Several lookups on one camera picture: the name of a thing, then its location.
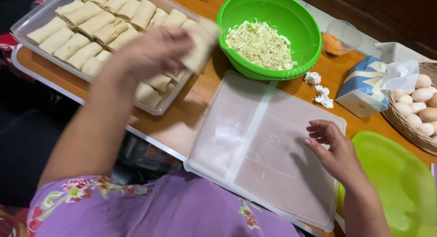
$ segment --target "clear plastic tray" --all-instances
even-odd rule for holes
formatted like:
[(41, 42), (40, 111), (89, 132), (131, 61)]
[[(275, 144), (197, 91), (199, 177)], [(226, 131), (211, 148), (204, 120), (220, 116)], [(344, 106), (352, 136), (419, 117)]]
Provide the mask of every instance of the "clear plastic tray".
[(338, 182), (302, 140), (310, 120), (333, 121), (343, 134), (346, 121), (230, 72), (205, 112), (184, 168), (291, 222), (332, 231)]
[[(58, 66), (64, 68), (65, 70), (73, 73), (74, 75), (90, 82), (91, 81), (90, 76), (78, 71), (76, 68), (61, 61), (60, 59), (47, 54), (46, 52), (38, 48), (37, 43), (33, 42), (33, 40), (29, 39), (26, 36), (27, 34), (35, 31), (36, 29), (50, 22), (50, 20), (52, 20), (52, 18), (56, 16), (55, 10), (58, 7), (67, 5), (73, 1), (74, 0), (46, 0), (44, 1), (44, 3), (38, 5), (34, 10), (30, 11), (27, 15), (25, 15), (22, 19), (20, 19), (17, 23), (15, 23), (14, 26), (11, 28), (11, 31), (19, 43), (23, 44), (24, 46), (28, 47), (34, 52), (45, 57), (47, 60), (52, 61)], [(198, 22), (199, 19), (201, 18), (199, 15), (193, 13), (192, 11), (184, 8), (183, 6), (172, 0), (149, 0), (149, 1), (151, 1), (158, 8), (161, 8), (167, 13), (170, 13), (171, 10), (175, 8), (183, 12), (189, 19), (192, 19), (196, 22)], [(181, 81), (176, 85), (175, 90), (170, 94), (170, 96), (166, 100), (161, 102), (156, 109), (151, 109), (150, 107), (145, 106), (144, 104), (141, 104), (139, 102), (137, 102), (135, 105), (152, 115), (162, 115), (172, 104), (173, 100), (179, 95), (182, 88), (189, 81), (191, 75), (192, 75), (191, 73), (186, 74), (181, 79)]]

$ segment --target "plastic cup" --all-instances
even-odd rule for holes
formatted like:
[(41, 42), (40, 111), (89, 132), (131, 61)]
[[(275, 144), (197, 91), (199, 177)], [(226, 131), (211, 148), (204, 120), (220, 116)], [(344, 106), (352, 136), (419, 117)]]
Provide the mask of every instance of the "plastic cup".
[(323, 49), (333, 55), (344, 55), (361, 46), (361, 34), (350, 23), (334, 20), (322, 35)]

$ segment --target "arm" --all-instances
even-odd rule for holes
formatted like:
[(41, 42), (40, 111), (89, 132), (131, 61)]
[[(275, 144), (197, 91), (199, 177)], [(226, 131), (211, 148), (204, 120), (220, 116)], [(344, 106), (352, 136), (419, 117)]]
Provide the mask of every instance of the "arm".
[[(348, 237), (390, 237), (391, 232), (378, 194), (364, 173), (355, 148), (335, 123), (311, 121), (307, 130), (313, 139), (303, 143), (320, 159), (326, 171), (346, 189), (344, 216)], [(330, 145), (329, 150), (320, 144)]]
[(111, 176), (138, 83), (180, 69), (177, 59), (192, 44), (180, 28), (159, 28), (117, 52), (93, 79), (86, 104), (59, 138), (38, 188), (81, 175)]

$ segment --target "woman's left hand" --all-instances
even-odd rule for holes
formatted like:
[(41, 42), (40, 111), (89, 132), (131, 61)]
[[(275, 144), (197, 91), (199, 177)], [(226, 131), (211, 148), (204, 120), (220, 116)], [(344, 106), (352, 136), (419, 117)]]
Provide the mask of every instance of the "woman's left hand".
[(124, 72), (136, 81), (144, 81), (164, 72), (184, 69), (180, 57), (194, 47), (182, 28), (159, 27), (131, 41), (113, 55), (111, 61), (122, 64)]

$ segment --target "transparent container lid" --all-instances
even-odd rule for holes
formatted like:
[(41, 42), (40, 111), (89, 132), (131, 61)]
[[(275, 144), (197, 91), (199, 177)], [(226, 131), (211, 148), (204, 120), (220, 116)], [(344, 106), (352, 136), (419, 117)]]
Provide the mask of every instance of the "transparent container lid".
[(338, 183), (302, 143), (315, 119), (346, 131), (343, 118), (228, 71), (184, 167), (291, 222), (330, 232)]

